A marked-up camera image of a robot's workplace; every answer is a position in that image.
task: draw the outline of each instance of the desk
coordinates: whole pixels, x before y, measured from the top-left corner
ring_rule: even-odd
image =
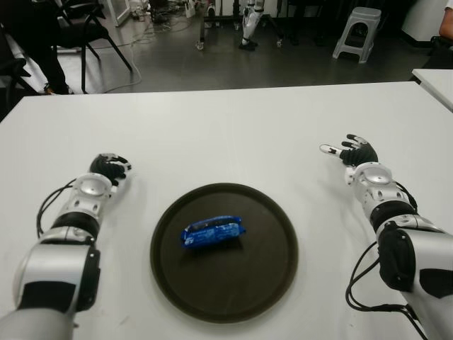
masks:
[[[0,124],[0,316],[13,308],[13,272],[35,243],[42,200],[85,172],[97,153],[115,152],[134,169],[122,200],[106,211],[98,298],[77,315],[74,339],[417,339],[402,315],[347,306],[350,273],[374,233],[344,183],[343,165],[318,147],[339,145],[348,132],[366,137],[420,212],[453,232],[446,190],[453,187],[452,160],[445,157],[452,128],[453,115],[413,82],[24,98]],[[166,208],[216,182],[269,195],[299,242],[292,287],[271,310],[240,324],[179,312],[149,265]],[[46,213],[45,229],[63,201]],[[377,270],[355,294],[371,305],[403,302]]]
[[[414,69],[420,86],[453,111],[453,69]]]

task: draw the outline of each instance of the round tray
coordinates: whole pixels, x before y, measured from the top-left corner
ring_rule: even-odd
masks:
[[[219,215],[242,218],[246,233],[205,248],[186,249],[180,234],[191,222]],[[269,197],[232,183],[203,186],[167,209],[154,231],[151,267],[177,308],[208,322],[240,322],[273,306],[297,269],[297,238]]]

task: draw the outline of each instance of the plastic stool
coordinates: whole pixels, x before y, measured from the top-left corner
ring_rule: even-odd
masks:
[[[381,20],[381,11],[379,9],[374,8],[367,8],[367,7],[356,7],[352,11],[348,22],[346,23],[345,30],[341,35],[340,40],[337,42],[337,46],[335,47],[335,51],[333,51],[332,57],[338,59],[338,56],[341,52],[349,52],[355,53],[356,55],[360,56],[359,63],[364,64],[367,62],[369,54],[373,49],[374,37],[377,32],[377,26]],[[346,45],[346,39],[349,36],[351,28],[356,23],[364,23],[368,27],[367,37],[365,38],[365,42],[362,47],[354,47]]]

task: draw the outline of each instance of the blue wrapper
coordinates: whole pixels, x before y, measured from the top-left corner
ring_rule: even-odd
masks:
[[[242,219],[236,216],[219,216],[190,224],[181,234],[186,248],[205,247],[238,237],[246,230],[241,225]]]

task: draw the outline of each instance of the electrical cable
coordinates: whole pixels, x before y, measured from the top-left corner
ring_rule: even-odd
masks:
[[[395,183],[408,196],[409,203],[413,206],[415,213],[418,214],[418,204],[415,198],[409,193],[408,189],[404,188],[404,186],[401,183],[398,183],[397,181],[395,181]]]
[[[366,274],[368,274],[379,263],[379,258],[378,258],[371,265],[369,265],[363,272],[361,272],[358,276],[355,276],[355,274],[359,268],[359,265],[362,263],[363,258],[368,253],[368,251],[370,251],[376,244],[377,244],[376,242],[371,243],[368,246],[368,248],[365,249],[363,254],[358,259],[357,263],[355,264],[355,267],[352,270],[349,285],[346,288],[346,292],[345,292],[346,302],[348,303],[348,305],[351,308],[353,308],[354,310],[358,310],[360,312],[399,312],[408,318],[408,320],[411,322],[412,326],[415,328],[415,330],[418,332],[418,334],[420,335],[420,337],[423,340],[428,340],[428,338],[426,337],[426,335],[424,335],[421,328],[415,323],[415,320],[411,316],[410,312],[408,311],[407,306],[396,305],[396,304],[383,304],[383,305],[377,305],[377,306],[370,307],[370,306],[363,305],[362,303],[358,302],[354,298],[354,296],[352,294],[352,287],[354,286],[354,284],[356,284],[356,282],[358,282],[361,278],[363,278]]]
[[[143,33],[141,33],[141,36],[139,38],[136,38],[136,35],[133,37],[134,40],[131,42],[131,43],[128,43],[128,44],[123,44],[123,45],[120,45],[120,46],[127,46],[129,45],[129,48],[130,48],[130,52],[131,52],[131,56],[132,56],[132,66],[135,68],[135,71],[137,72],[139,78],[138,80],[136,81],[133,81],[132,83],[128,83],[128,84],[124,84],[124,85],[119,85],[119,86],[116,86],[116,87],[113,87],[111,89],[108,89],[108,90],[105,90],[104,93],[107,94],[111,91],[114,91],[114,90],[118,90],[118,89],[122,89],[123,87],[128,87],[128,86],[135,86],[135,85],[138,85],[140,84],[142,81],[143,81],[143,77],[142,77],[142,73],[140,72],[139,68],[137,67],[137,65],[135,64],[135,56],[134,56],[134,45],[138,44],[138,45],[146,45],[146,44],[149,44],[154,36],[156,34],[159,34],[159,33],[176,33],[176,32],[181,32],[182,30],[186,30],[188,29],[191,25],[192,25],[192,20],[189,21],[189,24],[184,27],[184,28],[181,28],[179,30],[173,30],[172,27],[178,25],[178,23],[180,23],[179,20],[176,20],[176,23],[171,23],[170,21],[168,21],[168,23],[165,23],[161,26],[167,28],[167,29],[164,29],[164,30],[156,30],[155,27],[153,26],[152,27],[152,30],[150,30],[150,25],[151,25],[151,22],[148,23],[147,27],[145,28],[145,30],[143,31]],[[95,50],[99,50],[99,49],[103,49],[103,48],[112,48],[112,47],[100,47],[100,48],[95,48]]]
[[[42,202],[42,205],[40,209],[38,210],[38,215],[36,216],[36,232],[38,234],[38,239],[41,238],[41,235],[44,234],[44,231],[41,228],[41,219],[42,215],[45,213],[45,211],[50,207],[50,205],[55,202],[55,200],[62,194],[63,191],[65,191],[68,188],[72,188],[73,182],[75,182],[76,178],[73,179],[72,181],[68,182],[65,186],[62,186],[61,188],[58,188],[57,190],[53,191],[46,199],[44,199],[44,202]],[[53,195],[56,196],[46,205],[46,203],[52,198]]]

